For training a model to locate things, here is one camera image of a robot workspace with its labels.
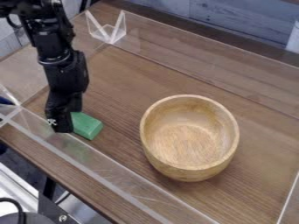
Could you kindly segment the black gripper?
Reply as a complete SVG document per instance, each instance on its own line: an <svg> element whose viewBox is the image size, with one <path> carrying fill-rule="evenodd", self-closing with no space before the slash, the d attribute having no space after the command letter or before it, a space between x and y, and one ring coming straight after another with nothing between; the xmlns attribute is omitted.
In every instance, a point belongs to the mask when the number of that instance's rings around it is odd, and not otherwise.
<svg viewBox="0 0 299 224"><path fill-rule="evenodd" d="M47 122L57 133L71 133L71 112L83 109L83 93L89 85L85 54L71 51L64 58L40 59L49 95L45 103Z"/></svg>

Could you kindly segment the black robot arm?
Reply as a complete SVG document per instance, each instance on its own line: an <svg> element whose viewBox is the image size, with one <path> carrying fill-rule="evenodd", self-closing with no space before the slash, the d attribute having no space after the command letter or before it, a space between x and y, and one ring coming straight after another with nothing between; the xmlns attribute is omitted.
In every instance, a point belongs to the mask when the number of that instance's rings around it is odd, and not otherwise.
<svg viewBox="0 0 299 224"><path fill-rule="evenodd" d="M71 114L83 110L89 72L84 52L72 47L73 25L61 0L0 0L0 18L12 15L20 23L11 26L23 27L48 81L47 122L56 132L71 133Z"/></svg>

